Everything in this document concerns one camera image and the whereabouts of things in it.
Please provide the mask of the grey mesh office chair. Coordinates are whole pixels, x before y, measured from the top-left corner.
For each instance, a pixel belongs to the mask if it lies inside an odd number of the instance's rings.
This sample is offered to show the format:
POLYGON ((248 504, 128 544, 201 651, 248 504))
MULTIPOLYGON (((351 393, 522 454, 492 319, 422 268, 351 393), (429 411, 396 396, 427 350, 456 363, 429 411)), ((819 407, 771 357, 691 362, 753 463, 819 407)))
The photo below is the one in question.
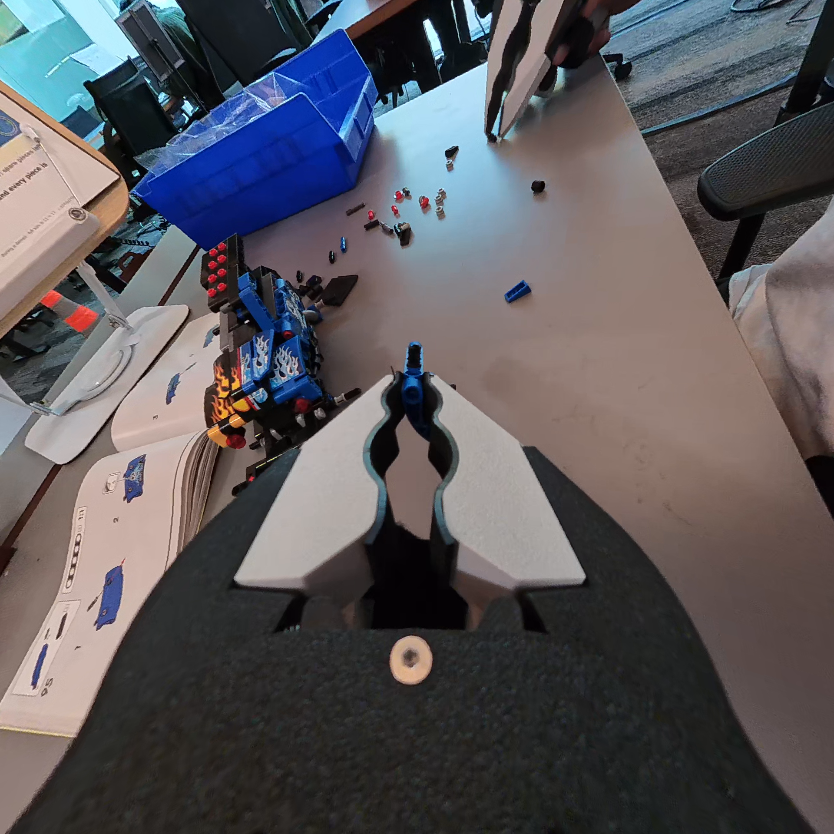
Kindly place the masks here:
POLYGON ((705 169, 697 197, 713 218, 738 221, 715 280, 724 301, 767 213, 833 192, 833 104, 816 107, 745 142, 705 169))

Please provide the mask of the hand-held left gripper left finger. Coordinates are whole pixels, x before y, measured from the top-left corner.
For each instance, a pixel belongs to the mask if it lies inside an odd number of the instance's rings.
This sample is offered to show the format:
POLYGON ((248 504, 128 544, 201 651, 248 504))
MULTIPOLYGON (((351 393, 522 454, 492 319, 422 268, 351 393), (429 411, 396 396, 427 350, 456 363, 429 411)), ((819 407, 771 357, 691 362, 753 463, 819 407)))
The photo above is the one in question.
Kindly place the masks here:
POLYGON ((399 454, 400 383, 400 374, 386 375, 300 448, 238 586, 304 596, 309 624, 371 626, 366 593, 392 589, 401 573, 401 526, 385 478, 399 454))

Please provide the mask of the black monitor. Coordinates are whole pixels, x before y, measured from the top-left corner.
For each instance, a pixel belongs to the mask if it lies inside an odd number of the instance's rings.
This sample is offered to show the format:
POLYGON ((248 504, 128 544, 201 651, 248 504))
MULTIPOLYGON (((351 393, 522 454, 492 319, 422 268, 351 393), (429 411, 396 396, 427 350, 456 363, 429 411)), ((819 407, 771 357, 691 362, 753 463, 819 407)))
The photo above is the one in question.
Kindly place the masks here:
POLYGON ((149 2, 130 2, 115 23, 160 84, 181 78, 185 57, 149 2))

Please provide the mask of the lego instruction booklet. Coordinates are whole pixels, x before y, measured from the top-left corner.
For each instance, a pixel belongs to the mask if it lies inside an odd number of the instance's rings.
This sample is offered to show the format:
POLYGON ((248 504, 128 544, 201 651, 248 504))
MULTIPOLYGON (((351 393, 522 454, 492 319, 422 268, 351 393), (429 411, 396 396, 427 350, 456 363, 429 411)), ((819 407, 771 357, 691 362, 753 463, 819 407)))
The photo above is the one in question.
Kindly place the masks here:
POLYGON ((194 319, 121 402, 115 453, 81 483, 60 585, 3 696, 2 729, 78 735, 131 622, 199 531, 219 454, 203 417, 219 351, 218 314, 194 319))

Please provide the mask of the white shirt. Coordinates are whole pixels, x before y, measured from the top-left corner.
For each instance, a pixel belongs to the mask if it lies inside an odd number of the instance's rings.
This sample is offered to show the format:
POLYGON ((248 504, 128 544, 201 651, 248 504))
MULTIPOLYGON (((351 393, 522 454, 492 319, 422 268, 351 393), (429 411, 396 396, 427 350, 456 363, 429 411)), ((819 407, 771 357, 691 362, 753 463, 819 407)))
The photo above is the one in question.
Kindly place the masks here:
POLYGON ((833 203, 774 262, 736 272, 728 308, 801 456, 833 455, 833 203))

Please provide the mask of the orange striped barrier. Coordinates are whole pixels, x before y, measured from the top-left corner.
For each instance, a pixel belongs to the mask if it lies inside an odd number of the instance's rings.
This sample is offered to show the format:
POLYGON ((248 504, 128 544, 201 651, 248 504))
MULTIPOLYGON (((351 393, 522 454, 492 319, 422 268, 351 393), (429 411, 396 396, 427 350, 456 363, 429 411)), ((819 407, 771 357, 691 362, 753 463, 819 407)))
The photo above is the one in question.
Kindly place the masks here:
POLYGON ((84 337, 99 322, 99 313, 72 301, 55 289, 49 291, 40 303, 54 312, 69 328, 84 337))

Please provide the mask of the black table leg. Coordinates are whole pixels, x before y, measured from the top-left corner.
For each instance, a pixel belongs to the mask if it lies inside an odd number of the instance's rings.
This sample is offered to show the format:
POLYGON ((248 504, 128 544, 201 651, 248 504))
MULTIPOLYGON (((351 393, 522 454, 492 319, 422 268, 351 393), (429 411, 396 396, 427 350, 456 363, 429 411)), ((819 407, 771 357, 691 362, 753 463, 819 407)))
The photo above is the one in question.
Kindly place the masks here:
POLYGON ((833 102, 833 1, 826 1, 775 125, 833 102))

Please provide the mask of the blue lego beam piece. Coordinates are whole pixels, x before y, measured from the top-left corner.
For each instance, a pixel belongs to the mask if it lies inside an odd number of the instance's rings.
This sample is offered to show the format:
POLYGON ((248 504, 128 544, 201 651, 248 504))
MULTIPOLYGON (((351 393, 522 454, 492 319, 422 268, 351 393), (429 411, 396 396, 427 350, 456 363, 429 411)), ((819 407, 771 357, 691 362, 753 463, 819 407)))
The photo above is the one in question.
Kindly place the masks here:
POLYGON ((420 342, 409 343, 406 350, 403 379, 401 383, 401 402, 404 415, 411 427, 424 440, 430 440, 430 422, 426 417, 424 403, 424 351, 420 342))

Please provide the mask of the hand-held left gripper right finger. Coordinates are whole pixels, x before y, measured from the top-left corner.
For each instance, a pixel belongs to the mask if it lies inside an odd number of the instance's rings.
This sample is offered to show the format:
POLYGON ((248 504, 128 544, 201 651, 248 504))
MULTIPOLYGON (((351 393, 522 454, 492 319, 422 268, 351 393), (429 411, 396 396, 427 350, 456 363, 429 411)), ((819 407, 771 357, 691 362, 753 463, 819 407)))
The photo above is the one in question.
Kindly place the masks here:
POLYGON ((522 443, 438 375, 425 383, 433 497, 432 558, 469 608, 543 589, 580 587, 586 572, 522 443))

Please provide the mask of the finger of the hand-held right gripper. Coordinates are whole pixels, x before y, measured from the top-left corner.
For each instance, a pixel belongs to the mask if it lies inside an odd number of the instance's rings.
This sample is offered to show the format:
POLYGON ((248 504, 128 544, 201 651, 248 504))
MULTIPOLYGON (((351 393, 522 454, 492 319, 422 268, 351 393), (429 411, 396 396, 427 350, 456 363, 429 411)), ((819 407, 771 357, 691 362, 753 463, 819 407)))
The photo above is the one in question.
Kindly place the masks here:
POLYGON ((516 67, 529 45, 531 2, 501 1, 493 7, 485 90, 485 135, 499 137, 501 113, 516 67))
POLYGON ((540 1, 522 4, 522 18, 516 40, 517 56, 510 61, 510 82, 501 104, 496 128, 503 139, 526 109, 534 91, 553 66, 564 32, 576 16, 576 3, 540 1))

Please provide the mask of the black office chair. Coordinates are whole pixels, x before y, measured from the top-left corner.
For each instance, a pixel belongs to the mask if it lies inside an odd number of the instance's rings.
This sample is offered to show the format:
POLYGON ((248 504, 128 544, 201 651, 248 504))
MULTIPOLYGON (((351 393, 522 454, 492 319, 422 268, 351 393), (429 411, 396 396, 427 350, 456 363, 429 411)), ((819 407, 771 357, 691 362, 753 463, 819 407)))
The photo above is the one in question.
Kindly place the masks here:
POLYGON ((99 78, 83 82, 99 114, 121 143, 122 152, 145 174, 140 157, 161 149, 177 133, 158 95, 132 58, 99 78))

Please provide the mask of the wooden desk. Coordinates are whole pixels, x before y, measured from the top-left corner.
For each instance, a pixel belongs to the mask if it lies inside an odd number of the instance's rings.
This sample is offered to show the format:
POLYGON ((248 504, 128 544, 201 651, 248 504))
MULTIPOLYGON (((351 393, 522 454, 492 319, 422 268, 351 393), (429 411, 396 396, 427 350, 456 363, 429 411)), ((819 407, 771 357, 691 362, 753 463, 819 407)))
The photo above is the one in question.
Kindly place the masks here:
POLYGON ((315 36, 343 30, 387 93, 414 80, 425 93, 486 61, 483 40, 471 40, 464 2, 346 1, 315 36))

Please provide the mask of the blue plastic bin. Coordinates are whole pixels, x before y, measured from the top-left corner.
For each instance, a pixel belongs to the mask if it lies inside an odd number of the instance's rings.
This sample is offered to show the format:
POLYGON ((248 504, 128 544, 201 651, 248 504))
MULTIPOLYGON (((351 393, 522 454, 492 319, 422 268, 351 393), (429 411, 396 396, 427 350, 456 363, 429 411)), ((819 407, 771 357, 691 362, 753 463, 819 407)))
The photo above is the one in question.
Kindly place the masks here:
POLYGON ((321 101, 298 93, 133 192, 201 248, 248 235, 355 186, 375 98, 370 78, 321 101))
POLYGON ((287 60, 266 82, 274 83, 284 99, 250 123, 258 139, 293 140, 315 157, 332 150, 345 168, 361 167, 374 128, 377 90, 345 30, 287 60))

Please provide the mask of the person's right hand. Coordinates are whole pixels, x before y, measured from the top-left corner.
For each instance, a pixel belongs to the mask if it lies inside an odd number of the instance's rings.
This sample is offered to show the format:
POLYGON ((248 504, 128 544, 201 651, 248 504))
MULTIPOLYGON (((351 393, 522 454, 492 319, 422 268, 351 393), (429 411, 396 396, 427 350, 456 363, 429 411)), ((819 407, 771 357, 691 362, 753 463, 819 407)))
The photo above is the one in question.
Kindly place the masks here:
POLYGON ((610 18, 627 12, 640 1, 586 1, 581 9, 581 16, 594 25, 594 36, 589 43, 590 55, 599 53, 611 38, 610 18))

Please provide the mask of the blue flame lego truck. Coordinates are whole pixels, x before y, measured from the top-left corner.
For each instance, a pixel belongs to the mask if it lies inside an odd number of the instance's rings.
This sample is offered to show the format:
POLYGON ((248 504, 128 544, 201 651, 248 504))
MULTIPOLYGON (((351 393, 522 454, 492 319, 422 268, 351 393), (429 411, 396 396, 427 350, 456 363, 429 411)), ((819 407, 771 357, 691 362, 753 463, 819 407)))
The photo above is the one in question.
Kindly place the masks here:
POLYGON ((262 449, 236 496, 284 453, 305 443, 350 401, 360 388, 331 394, 321 376, 324 357, 315 326, 327 307, 301 298, 297 283, 265 266, 245 262, 245 243, 230 235, 210 247, 201 261, 200 283, 208 307, 218 314, 214 329, 220 354, 212 384, 205 390, 207 436, 225 449, 262 449))

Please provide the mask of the clear plastic bag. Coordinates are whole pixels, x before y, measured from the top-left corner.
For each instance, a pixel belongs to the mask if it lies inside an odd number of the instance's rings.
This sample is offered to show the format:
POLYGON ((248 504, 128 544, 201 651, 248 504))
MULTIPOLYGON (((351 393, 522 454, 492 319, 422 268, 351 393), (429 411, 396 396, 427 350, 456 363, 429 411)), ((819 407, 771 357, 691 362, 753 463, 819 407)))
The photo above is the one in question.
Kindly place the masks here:
POLYGON ((140 154, 138 162, 148 172, 166 172, 277 109, 296 94, 312 91, 308 83, 269 73, 191 123, 161 148, 140 154))

